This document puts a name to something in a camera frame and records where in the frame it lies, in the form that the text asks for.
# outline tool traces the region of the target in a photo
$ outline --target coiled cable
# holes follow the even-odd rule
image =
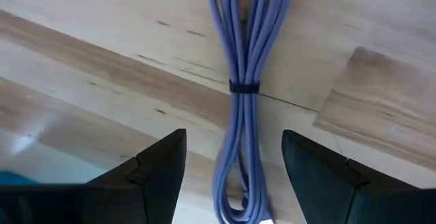
[[[218,0],[209,3],[230,69],[230,85],[258,87],[290,0],[251,0],[246,29],[240,23],[239,0],[221,0],[221,7]],[[225,190],[234,164],[244,188],[242,210],[230,206]],[[213,177],[213,203],[220,223],[273,221],[260,161],[255,92],[231,94],[230,122]]]

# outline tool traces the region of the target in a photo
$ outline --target black cable tie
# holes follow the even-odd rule
[[[260,83],[257,84],[233,84],[229,81],[230,92],[235,94],[257,94]]]

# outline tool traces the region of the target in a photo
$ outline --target plywood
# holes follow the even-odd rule
[[[7,87],[0,103],[21,112],[0,116],[16,125],[0,127],[1,169],[40,182],[83,182],[142,148],[140,138],[186,128],[187,168],[174,223],[215,223],[211,183],[226,128],[226,94],[5,13],[0,14],[0,78]],[[283,169],[284,129],[410,184],[436,187],[434,171],[312,127],[312,110],[265,95],[259,100],[262,161],[277,223],[305,223]],[[82,135],[77,139],[94,140],[58,140],[62,135],[52,132],[26,144],[34,134],[26,125],[50,114],[59,115],[62,135],[77,132]],[[114,139],[120,137],[123,143]],[[25,148],[13,153],[20,146]],[[76,175],[64,176],[62,169]],[[236,197],[241,189],[234,180],[229,186]]]
[[[315,126],[436,168],[436,67],[356,49]]]
[[[0,9],[228,91],[208,0],[0,0]],[[292,0],[261,92],[319,110],[357,46],[433,62],[435,14],[435,0]]]
[[[0,148],[9,158],[2,162],[1,167],[7,166],[9,170],[41,182],[86,182],[157,141],[147,134],[4,78],[0,78],[0,97]],[[179,206],[182,207],[177,208],[175,223],[186,223],[195,214],[197,218],[215,220],[211,201],[214,168],[213,159],[190,151],[187,153],[179,197]],[[285,170],[271,164],[266,164],[265,168],[268,186],[273,189],[270,195],[277,220],[280,223],[304,223]],[[70,176],[47,176],[50,171],[62,176],[61,170]],[[72,175],[76,174],[79,177],[74,179]],[[242,189],[236,184],[239,178],[235,176],[230,179],[233,182],[230,190],[242,195]]]

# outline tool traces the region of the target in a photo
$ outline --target cable bundle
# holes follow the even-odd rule
[[[213,178],[213,203],[220,223],[273,222],[258,144],[260,76],[290,0],[251,0],[247,28],[240,24],[239,0],[209,0],[230,69],[230,122]],[[245,158],[241,144],[244,143]],[[226,178],[236,164],[244,188],[243,209],[230,207]]]

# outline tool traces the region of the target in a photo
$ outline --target wood grain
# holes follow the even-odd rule
[[[6,12],[0,12],[0,36],[58,62],[165,101],[220,127],[227,125],[228,96],[218,91]]]
[[[108,170],[34,139],[0,128],[0,170],[36,182],[64,184],[88,182]]]
[[[102,168],[112,168],[157,139],[0,78],[0,128]]]
[[[165,101],[65,65],[0,38],[0,76],[154,138],[186,128],[189,150],[214,159],[223,129]]]
[[[436,168],[436,69],[356,49],[314,125]]]
[[[0,9],[228,91],[208,0],[0,0]],[[434,62],[435,12],[435,0],[292,0],[261,93],[319,110],[356,46]]]
[[[85,176],[92,177],[92,173],[101,174],[104,170],[117,166],[157,141],[147,134],[3,78],[0,78],[0,97],[2,97],[0,99],[0,138],[6,139],[7,135],[10,137],[6,143],[11,142],[13,145],[6,156],[13,158],[16,164],[10,169],[19,170],[20,173],[26,173],[36,179],[41,176],[29,173],[22,168],[24,165],[30,167],[28,159],[22,160],[22,157],[29,156],[29,153],[33,155],[33,158],[35,155],[40,156],[38,165],[49,163],[45,158],[41,158],[43,156],[52,160],[60,160],[58,166],[62,165],[64,168],[65,161],[86,167],[83,170],[88,173],[79,178],[83,179]],[[74,155],[84,162],[74,162],[68,158],[59,159],[53,152],[46,156],[41,155],[36,151],[47,151],[47,149],[38,147],[38,144]],[[302,217],[284,169],[271,164],[266,164],[265,167],[268,172],[268,185],[274,189],[271,192],[274,199],[272,206],[275,209],[277,220],[280,223],[290,223],[290,221],[304,223],[304,217]],[[211,215],[214,219],[211,202],[214,168],[214,160],[193,152],[187,153],[185,177],[179,197],[179,202],[187,208],[185,209],[187,213],[177,212],[175,223],[185,223],[187,217],[194,214],[196,210],[194,206],[200,207],[205,212],[204,214],[208,213],[206,215]],[[77,169],[75,170],[70,173],[78,174]],[[58,179],[58,181],[65,183],[67,179]],[[230,181],[233,182],[230,190],[241,195],[242,189],[236,184],[239,181],[238,177]]]

